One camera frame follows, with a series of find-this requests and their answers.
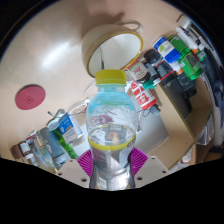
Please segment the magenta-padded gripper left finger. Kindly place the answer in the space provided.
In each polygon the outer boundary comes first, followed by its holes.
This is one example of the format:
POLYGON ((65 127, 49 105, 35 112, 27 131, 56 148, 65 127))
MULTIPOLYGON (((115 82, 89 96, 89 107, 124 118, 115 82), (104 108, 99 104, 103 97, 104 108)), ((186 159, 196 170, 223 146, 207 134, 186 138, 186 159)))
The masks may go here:
POLYGON ((87 150, 77 159, 69 159, 56 175, 83 188, 94 188, 94 163, 91 151, 87 150))

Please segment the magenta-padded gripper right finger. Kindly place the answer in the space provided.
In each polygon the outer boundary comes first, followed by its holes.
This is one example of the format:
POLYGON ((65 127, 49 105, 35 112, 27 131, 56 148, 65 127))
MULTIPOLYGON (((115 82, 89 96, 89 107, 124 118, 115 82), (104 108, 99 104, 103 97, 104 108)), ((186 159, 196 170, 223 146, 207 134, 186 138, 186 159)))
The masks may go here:
POLYGON ((140 188, 170 174, 169 170, 156 156, 147 156, 134 148, 129 155, 131 188, 140 188))

